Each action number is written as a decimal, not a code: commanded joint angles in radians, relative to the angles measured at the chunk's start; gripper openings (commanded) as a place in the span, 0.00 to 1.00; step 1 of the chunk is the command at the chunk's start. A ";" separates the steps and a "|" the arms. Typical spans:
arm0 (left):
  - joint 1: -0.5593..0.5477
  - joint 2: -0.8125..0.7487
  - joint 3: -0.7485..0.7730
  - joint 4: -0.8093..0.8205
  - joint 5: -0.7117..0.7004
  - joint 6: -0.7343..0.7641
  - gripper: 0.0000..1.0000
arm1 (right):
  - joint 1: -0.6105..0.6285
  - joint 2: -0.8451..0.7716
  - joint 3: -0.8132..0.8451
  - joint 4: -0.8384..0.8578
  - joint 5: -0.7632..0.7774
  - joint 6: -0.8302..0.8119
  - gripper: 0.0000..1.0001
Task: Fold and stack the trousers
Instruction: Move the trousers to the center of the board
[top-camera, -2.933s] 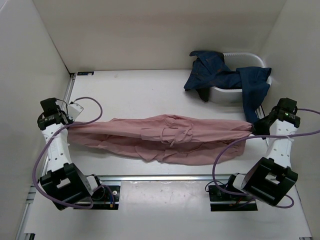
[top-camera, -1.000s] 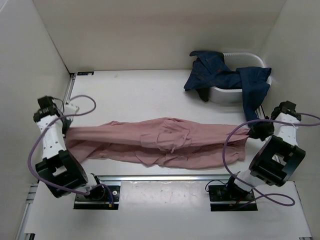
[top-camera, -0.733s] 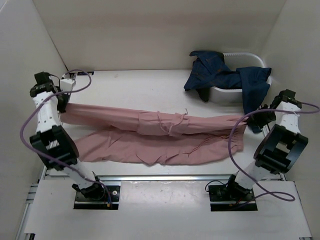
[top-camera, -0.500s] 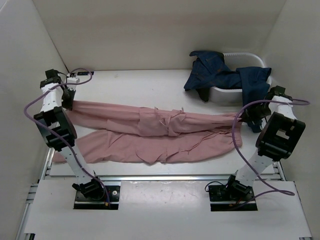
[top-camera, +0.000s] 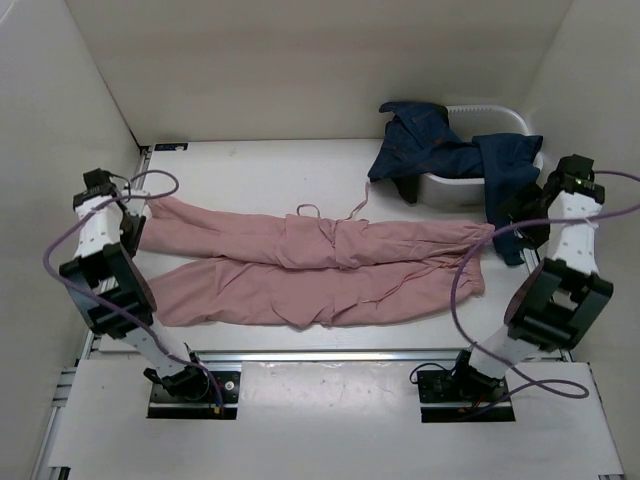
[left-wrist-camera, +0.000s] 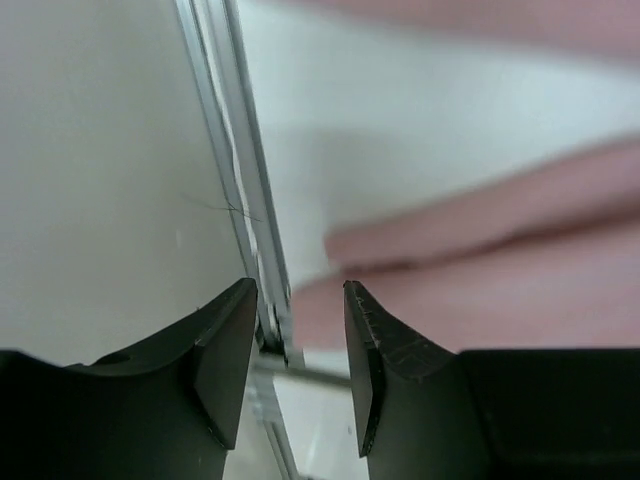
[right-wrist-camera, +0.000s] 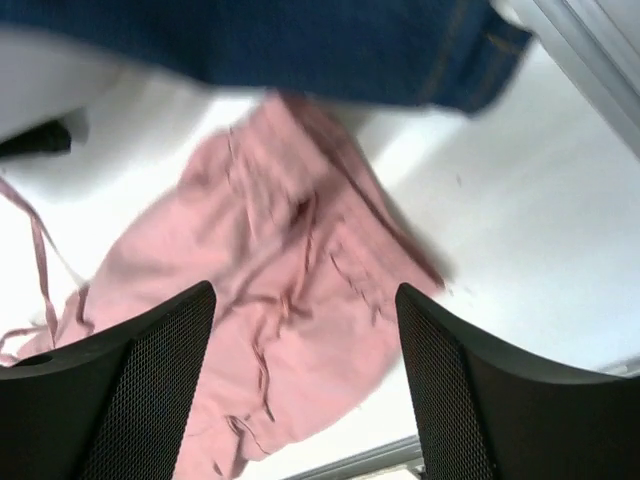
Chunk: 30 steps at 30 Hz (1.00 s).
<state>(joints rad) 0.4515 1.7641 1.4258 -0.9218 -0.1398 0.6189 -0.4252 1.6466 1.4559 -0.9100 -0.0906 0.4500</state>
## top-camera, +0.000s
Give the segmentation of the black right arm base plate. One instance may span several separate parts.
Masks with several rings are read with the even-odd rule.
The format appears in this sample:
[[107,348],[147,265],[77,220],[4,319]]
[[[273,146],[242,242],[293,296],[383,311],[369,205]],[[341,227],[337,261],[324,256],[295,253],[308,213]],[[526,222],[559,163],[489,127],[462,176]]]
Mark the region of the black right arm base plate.
[[445,423],[509,423],[515,421],[505,380],[494,388],[461,387],[442,369],[418,370],[410,382],[417,387],[421,422]]

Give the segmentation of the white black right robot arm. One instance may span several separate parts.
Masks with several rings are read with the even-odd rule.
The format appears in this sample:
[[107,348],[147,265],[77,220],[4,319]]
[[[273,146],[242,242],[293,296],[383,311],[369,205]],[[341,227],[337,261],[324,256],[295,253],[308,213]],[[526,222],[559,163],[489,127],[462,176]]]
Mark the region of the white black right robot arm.
[[514,294],[503,325],[459,354],[449,375],[458,398],[488,397],[509,367],[532,354],[574,348],[609,302],[613,285],[600,277],[594,254],[592,219],[605,189],[595,182],[593,164],[563,157],[544,186],[529,184],[501,205],[501,214],[518,224],[522,245],[546,246],[547,255]]

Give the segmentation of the pink trousers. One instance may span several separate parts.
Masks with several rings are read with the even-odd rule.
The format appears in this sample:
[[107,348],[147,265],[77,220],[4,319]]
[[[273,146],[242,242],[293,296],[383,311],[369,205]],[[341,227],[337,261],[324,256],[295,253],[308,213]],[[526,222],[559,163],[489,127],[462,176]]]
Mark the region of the pink trousers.
[[167,327],[391,325],[485,290],[472,248],[493,232],[486,223],[275,217],[174,197],[148,210],[141,249],[185,259],[149,283]]

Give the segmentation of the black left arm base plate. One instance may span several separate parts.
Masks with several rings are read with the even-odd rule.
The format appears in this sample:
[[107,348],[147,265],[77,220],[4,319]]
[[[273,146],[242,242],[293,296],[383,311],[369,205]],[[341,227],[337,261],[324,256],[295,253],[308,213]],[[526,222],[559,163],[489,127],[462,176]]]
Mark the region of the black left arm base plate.
[[157,420],[235,420],[241,390],[241,371],[224,367],[211,370],[186,366],[161,378],[152,368],[144,376],[152,383],[147,417]]

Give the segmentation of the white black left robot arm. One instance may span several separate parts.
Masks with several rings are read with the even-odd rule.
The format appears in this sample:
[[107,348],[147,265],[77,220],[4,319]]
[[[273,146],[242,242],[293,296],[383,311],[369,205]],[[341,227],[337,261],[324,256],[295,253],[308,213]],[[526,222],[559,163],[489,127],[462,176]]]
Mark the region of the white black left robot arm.
[[84,173],[85,189],[73,198],[77,248],[49,273],[67,288],[92,333],[127,344],[149,362],[148,380],[172,397],[219,406],[212,373],[156,320],[155,298],[134,263],[152,197],[131,180],[117,186],[118,178],[104,169]]

